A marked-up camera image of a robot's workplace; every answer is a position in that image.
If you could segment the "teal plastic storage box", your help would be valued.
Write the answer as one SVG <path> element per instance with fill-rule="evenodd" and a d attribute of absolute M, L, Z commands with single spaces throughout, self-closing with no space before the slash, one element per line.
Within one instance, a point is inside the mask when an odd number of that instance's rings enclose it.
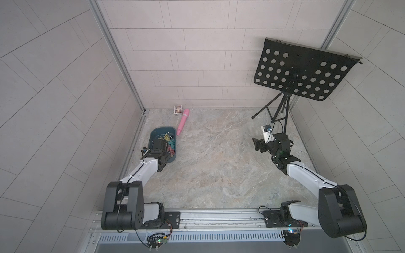
<path fill-rule="evenodd" d="M 176 158 L 176 129 L 171 126 L 164 126 L 152 130 L 149 138 L 148 148 L 161 147 L 162 143 L 166 144 L 166 151 L 170 154 L 168 163 Z"/>

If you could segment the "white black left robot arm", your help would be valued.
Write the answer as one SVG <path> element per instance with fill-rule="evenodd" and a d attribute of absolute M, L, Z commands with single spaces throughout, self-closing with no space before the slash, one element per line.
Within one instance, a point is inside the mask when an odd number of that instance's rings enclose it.
<path fill-rule="evenodd" d="M 108 184 L 103 204 L 103 230 L 135 230 L 158 228 L 164 223 L 162 203 L 145 203 L 143 187 L 157 172 L 161 172 L 171 158 L 171 146 L 157 139 L 151 148 L 142 150 L 138 166 L 120 181 Z"/>

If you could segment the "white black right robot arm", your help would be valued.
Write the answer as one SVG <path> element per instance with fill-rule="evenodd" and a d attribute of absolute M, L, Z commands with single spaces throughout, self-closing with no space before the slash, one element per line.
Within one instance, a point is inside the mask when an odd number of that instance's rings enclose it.
<path fill-rule="evenodd" d="M 367 232 L 367 222 L 355 190 L 347 184 L 328 180 L 293 156 L 293 142 L 286 134 L 254 138 L 253 143 L 255 150 L 270 153 L 277 169 L 298 181 L 318 199 L 317 207 L 303 205 L 298 200 L 282 203 L 278 211 L 281 225 L 292 227 L 311 223 L 321 227 L 331 238 Z"/>

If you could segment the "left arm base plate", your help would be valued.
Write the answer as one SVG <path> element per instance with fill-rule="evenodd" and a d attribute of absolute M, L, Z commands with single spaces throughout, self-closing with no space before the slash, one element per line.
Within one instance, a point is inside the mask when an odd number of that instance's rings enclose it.
<path fill-rule="evenodd" d="M 178 229 L 180 218 L 181 212 L 165 212 L 164 216 L 160 214 L 156 220 L 143 223 L 140 229 L 169 229 L 170 225 L 173 229 Z"/>

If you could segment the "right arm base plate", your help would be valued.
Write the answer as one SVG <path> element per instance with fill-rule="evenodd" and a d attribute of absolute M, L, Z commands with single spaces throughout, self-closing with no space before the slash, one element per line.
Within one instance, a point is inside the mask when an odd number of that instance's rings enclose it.
<path fill-rule="evenodd" d="M 280 210 L 265 210 L 262 212 L 266 228 L 293 228 L 301 229 L 308 227 L 306 221 L 293 219 L 289 213 Z"/>

